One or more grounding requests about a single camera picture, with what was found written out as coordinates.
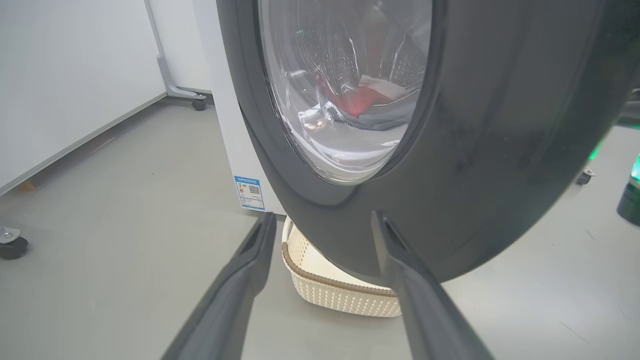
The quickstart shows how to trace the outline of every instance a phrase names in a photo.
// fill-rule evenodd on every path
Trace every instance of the cream plastic basket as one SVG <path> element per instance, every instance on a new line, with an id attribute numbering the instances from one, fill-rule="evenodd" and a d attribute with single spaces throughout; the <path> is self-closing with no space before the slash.
<path id="1" fill-rule="evenodd" d="M 287 217 L 282 259 L 293 285 L 306 301 L 345 313 L 392 318 L 401 314 L 393 290 L 343 272 L 324 258 Z"/>

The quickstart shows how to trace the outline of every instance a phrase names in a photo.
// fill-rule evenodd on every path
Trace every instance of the washing machine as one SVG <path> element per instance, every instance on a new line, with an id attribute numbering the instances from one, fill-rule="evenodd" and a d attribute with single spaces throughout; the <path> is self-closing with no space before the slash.
<path id="1" fill-rule="evenodd" d="M 474 348 L 451 342 L 460 317 L 428 325 L 452 311 L 438 284 L 510 246 L 575 181 L 640 59 L 626 0 L 194 4 L 234 175 L 335 266 L 399 291 L 417 358 L 421 343 Z M 474 353 L 439 358 L 489 358 Z"/>

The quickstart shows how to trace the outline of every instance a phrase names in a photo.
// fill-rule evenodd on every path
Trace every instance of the door glass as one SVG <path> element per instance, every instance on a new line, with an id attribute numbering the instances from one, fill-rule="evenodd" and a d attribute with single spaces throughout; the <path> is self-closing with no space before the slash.
<path id="1" fill-rule="evenodd" d="M 262 0 L 273 106 L 320 176 L 357 184 L 411 120 L 431 34 L 430 0 Z"/>

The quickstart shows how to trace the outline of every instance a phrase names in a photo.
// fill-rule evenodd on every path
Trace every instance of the basket rim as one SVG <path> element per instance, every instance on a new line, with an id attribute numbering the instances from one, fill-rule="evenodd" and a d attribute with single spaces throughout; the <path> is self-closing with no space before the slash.
<path id="1" fill-rule="evenodd" d="M 301 269 L 296 263 L 293 262 L 289 255 L 289 244 L 284 241 L 282 243 L 282 259 L 289 269 L 296 275 L 315 282 L 319 282 L 323 285 L 333 286 L 343 290 L 355 291 L 366 295 L 377 295 L 382 297 L 394 297 L 397 298 L 396 293 L 393 290 L 370 288 L 368 286 L 349 284 L 348 282 L 329 279 L 324 276 L 312 274 L 306 270 Z"/>

